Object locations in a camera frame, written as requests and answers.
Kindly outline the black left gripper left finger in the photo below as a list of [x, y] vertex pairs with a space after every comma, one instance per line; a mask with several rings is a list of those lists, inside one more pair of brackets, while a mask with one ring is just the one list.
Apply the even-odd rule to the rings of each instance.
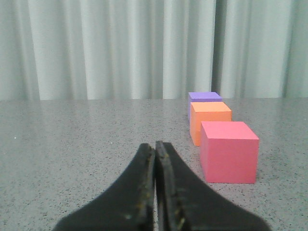
[[152, 231], [154, 149], [142, 143], [129, 166], [99, 197], [61, 219], [56, 231]]

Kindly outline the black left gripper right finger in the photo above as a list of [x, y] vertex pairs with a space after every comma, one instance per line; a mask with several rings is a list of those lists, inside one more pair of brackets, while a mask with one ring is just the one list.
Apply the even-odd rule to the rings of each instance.
[[155, 144], [158, 227], [161, 231], [268, 231], [268, 224], [212, 190], [173, 145]]

